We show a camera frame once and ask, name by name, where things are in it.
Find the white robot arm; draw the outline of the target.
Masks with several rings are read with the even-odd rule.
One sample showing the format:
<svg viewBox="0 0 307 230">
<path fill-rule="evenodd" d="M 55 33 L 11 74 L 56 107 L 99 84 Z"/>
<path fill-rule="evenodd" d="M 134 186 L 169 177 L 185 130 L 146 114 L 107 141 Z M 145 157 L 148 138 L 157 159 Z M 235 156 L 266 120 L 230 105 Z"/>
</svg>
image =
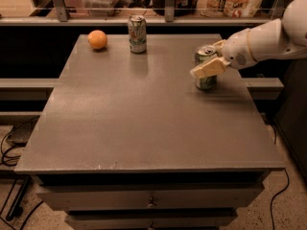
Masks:
<svg viewBox="0 0 307 230">
<path fill-rule="evenodd" d="M 282 18 L 244 29 L 214 46 L 221 56 L 195 66 L 190 71 L 194 78 L 220 75 L 228 67 L 245 69 L 267 59 L 306 58 L 307 0 L 294 0 Z"/>
</svg>

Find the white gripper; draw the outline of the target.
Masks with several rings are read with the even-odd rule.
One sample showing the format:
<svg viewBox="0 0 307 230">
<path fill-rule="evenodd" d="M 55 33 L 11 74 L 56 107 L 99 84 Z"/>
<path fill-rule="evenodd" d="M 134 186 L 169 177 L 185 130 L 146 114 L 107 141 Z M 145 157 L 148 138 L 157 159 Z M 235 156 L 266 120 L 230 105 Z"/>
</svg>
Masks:
<svg viewBox="0 0 307 230">
<path fill-rule="evenodd" d="M 254 66 L 257 61 L 250 51 L 249 32 L 250 29 L 244 29 L 227 40 L 222 39 L 214 43 L 213 46 L 218 52 L 222 52 L 223 56 L 200 63 L 190 70 L 190 74 L 194 78 L 202 79 L 224 73 L 229 65 L 238 70 Z"/>
</svg>

